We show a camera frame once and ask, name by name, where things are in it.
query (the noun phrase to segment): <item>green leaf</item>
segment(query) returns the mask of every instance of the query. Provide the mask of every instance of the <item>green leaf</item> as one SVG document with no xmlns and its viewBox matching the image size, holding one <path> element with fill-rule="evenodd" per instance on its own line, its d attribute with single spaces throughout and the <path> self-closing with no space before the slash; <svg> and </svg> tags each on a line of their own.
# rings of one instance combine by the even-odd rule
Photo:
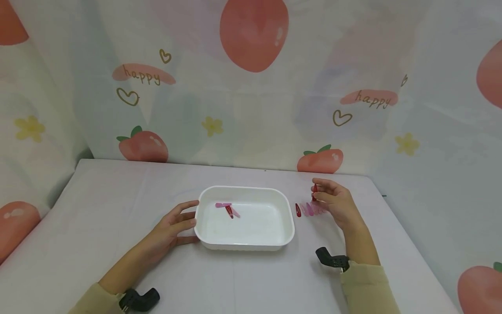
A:
<svg viewBox="0 0 502 314">
<path fill-rule="evenodd" d="M 131 137 L 133 137 L 136 133 L 139 133 L 143 131 L 143 129 L 141 128 L 141 126 L 137 126 L 135 127 L 132 131 L 131 131 Z"/>
<path fill-rule="evenodd" d="M 330 149 L 330 148 L 331 148 L 331 144 L 324 146 L 323 148 L 321 148 L 321 149 L 320 149 L 320 150 L 318 150 L 317 152 L 318 152 L 318 153 L 320 153 L 320 152 L 324 152 L 325 150 L 328 150 L 328 149 Z"/>
<path fill-rule="evenodd" d="M 502 263 L 494 262 L 493 269 L 498 271 L 499 273 L 502 273 Z"/>
</svg>

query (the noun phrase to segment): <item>hand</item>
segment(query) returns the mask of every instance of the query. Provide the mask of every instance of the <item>hand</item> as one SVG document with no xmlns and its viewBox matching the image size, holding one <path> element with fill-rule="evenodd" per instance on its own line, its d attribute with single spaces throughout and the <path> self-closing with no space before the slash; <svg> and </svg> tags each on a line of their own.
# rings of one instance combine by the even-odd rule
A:
<svg viewBox="0 0 502 314">
<path fill-rule="evenodd" d="M 181 212 L 197 205 L 198 200 L 178 204 L 131 251 L 141 256 L 145 264 L 155 265 L 173 247 L 198 242 L 196 236 L 178 237 L 178 233 L 191 229 L 196 224 L 195 212 Z"/>
<path fill-rule="evenodd" d="M 312 195 L 325 203 L 342 231 L 346 232 L 365 227 L 364 220 L 354 203 L 350 191 L 346 187 L 327 179 L 314 178 L 312 182 L 318 185 L 318 192 L 312 193 Z"/>
<path fill-rule="evenodd" d="M 181 211 L 199 205 L 198 200 L 178 204 L 130 249 L 99 281 L 108 293 L 124 293 L 157 264 L 175 246 L 199 241 L 195 236 L 178 237 L 178 233 L 195 226 L 195 212 Z"/>
<path fill-rule="evenodd" d="M 331 180 L 312 179 L 317 184 L 312 195 L 324 202 L 345 237 L 347 256 L 358 264 L 380 265 L 377 249 L 350 191 Z"/>
</svg>

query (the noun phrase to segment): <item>left hand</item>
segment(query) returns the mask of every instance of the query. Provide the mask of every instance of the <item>left hand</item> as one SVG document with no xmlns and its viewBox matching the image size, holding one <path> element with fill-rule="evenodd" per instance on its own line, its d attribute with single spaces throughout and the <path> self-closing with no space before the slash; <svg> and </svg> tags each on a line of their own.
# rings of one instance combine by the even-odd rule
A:
<svg viewBox="0 0 502 314">
<path fill-rule="evenodd" d="M 111 294 L 124 293 L 133 287 L 148 270 L 157 264 L 175 246 L 195 243 L 196 236 L 178 237 L 178 233 L 195 227 L 195 212 L 181 213 L 199 205 L 198 200 L 178 204 L 130 249 L 99 281 L 99 285 Z"/>
<path fill-rule="evenodd" d="M 197 205 L 199 205 L 198 200 L 176 205 L 131 251 L 141 256 L 144 263 L 152 266 L 166 256 L 173 247 L 198 242 L 196 236 L 178 237 L 178 233 L 191 229 L 196 224 L 195 212 L 183 214 L 181 212 Z"/>
</svg>

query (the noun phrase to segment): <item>heart outline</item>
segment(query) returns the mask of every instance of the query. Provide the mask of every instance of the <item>heart outline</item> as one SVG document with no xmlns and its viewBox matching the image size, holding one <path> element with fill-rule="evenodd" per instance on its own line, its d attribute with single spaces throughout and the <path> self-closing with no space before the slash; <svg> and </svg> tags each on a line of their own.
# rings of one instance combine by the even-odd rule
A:
<svg viewBox="0 0 502 314">
<path fill-rule="evenodd" d="M 338 113 L 338 118 L 339 118 L 339 119 L 341 119 L 341 118 L 343 118 L 343 117 L 346 117 L 346 116 L 349 116 L 349 118 L 348 118 L 348 119 L 347 119 L 347 121 L 345 121 L 344 123 L 342 123 L 342 124 L 338 124 L 338 123 L 336 122 L 336 118 L 335 118 L 336 113 Z M 335 123 L 335 125 L 336 125 L 337 127 L 341 127 L 342 125 L 344 125 L 344 124 L 346 124 L 347 122 L 349 122 L 350 120 L 352 120 L 352 118 L 353 118 L 353 117 L 354 117 L 354 116 L 353 116 L 352 114 L 344 114 L 344 115 L 342 115 L 342 112 L 341 112 L 340 110 L 335 110 L 335 112 L 333 112 L 333 123 Z"/>
<path fill-rule="evenodd" d="M 125 100 L 125 99 L 124 99 L 124 98 L 122 98 L 122 96 L 120 95 L 120 93 L 119 93 L 120 91 L 122 91 L 122 92 L 126 95 L 126 97 L 127 97 L 127 98 L 131 97 L 131 95 L 132 95 L 132 94 L 135 94 L 135 95 L 136 95 L 136 101 L 135 101 L 134 103 L 130 103 L 129 101 Z M 123 102 L 127 103 L 127 104 L 128 104 L 128 105 L 130 105 L 130 106 L 133 106 L 133 107 L 134 107 L 134 106 L 136 106 L 136 105 L 138 104 L 138 102 L 140 101 L 140 96 L 138 95 L 138 93 L 137 93 L 137 92 L 135 92 L 135 91 L 133 91 L 133 90 L 131 90 L 131 91 L 128 93 L 128 92 L 126 92 L 123 88 L 119 87 L 119 88 L 117 88 L 117 91 L 116 91 L 116 92 L 117 92 L 117 96 L 118 96 L 118 98 L 120 98 L 120 100 L 122 100 Z"/>
<path fill-rule="evenodd" d="M 162 62 L 163 62 L 164 64 L 169 63 L 169 61 L 171 61 L 171 59 L 172 59 L 171 54 L 170 54 L 170 53 L 165 52 L 163 49 L 159 50 L 159 55 L 160 55 L 160 58 L 161 58 L 161 60 L 162 60 Z"/>
</svg>

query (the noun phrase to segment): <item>white table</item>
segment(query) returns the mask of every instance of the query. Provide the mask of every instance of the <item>white table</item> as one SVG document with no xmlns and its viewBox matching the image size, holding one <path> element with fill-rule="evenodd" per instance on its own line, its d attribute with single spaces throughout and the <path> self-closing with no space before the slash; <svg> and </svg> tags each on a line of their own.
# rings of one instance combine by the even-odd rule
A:
<svg viewBox="0 0 502 314">
<path fill-rule="evenodd" d="M 58 202 L 0 266 L 3 313 L 66 313 L 160 217 L 211 185 L 272 187 L 294 211 L 314 174 L 116 160 L 82 160 Z M 317 175 L 349 188 L 402 313 L 458 313 L 372 181 Z M 339 273 L 315 250 L 344 254 L 329 214 L 294 215 L 296 234 L 278 252 L 176 248 L 138 286 L 155 287 L 152 313 L 347 313 Z"/>
</svg>

